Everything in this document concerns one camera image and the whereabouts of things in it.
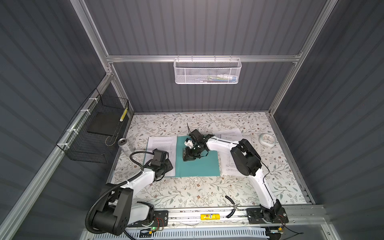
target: yellow battery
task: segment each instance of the yellow battery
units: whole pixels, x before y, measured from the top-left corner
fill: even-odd
[[[201,220],[218,220],[220,219],[220,214],[201,214]]]

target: black mounting plate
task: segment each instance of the black mounting plate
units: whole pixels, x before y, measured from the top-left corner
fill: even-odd
[[[259,207],[248,208],[248,209],[246,209],[246,211],[247,211],[247,218],[248,218],[249,224],[268,223],[268,222],[265,222],[263,220],[263,217],[260,216],[261,213],[260,213]],[[288,216],[287,216],[284,208],[280,208],[279,212],[277,212],[277,215],[281,215],[281,216],[283,216],[283,218],[279,216],[281,221],[278,218],[276,218],[272,223],[280,223],[281,224],[281,222],[283,222],[283,223],[289,222]]]
[[[161,218],[164,221],[164,224],[161,220],[159,220],[159,227],[166,227],[168,225],[168,211],[154,211],[155,216],[153,223],[149,226],[143,226],[142,221],[137,221],[132,224],[129,224],[127,227],[157,227],[157,220],[156,218]]]

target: floral pattern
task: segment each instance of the floral pattern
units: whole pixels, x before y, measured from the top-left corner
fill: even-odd
[[[305,204],[295,177],[284,153],[276,142],[274,147],[261,145],[259,135],[275,135],[265,113],[205,113],[205,114],[149,114],[134,115],[127,133],[127,139],[136,151],[146,150],[149,136],[188,135],[187,123],[191,130],[211,134],[232,128],[239,128],[259,153],[265,179],[272,192],[282,204]],[[142,161],[144,155],[137,155]],[[112,183],[122,182],[138,172],[122,152],[116,165]],[[220,177],[165,177],[159,182],[142,189],[135,200],[154,204],[156,208],[222,207],[230,203],[224,198],[229,195],[240,206],[259,205],[255,190],[247,177],[221,175]]]

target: black antenna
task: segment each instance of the black antenna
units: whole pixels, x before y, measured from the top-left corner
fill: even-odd
[[[188,134],[190,134],[191,130],[189,129],[188,123],[187,123],[187,128],[188,128]]]

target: gray wall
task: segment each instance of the gray wall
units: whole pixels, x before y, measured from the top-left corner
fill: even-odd
[[[114,63],[135,112],[268,110],[292,63],[243,63],[238,84],[176,84],[172,63]]]
[[[275,114],[344,239],[384,235],[384,1],[339,1]]]
[[[1,1],[0,19],[2,222],[105,72],[69,1]],[[14,239],[77,237],[107,168],[65,158]]]
[[[324,2],[86,0],[109,55],[293,55]],[[198,86],[177,85],[170,63],[115,66],[135,112],[188,112],[268,110],[291,64],[243,63],[238,84]]]

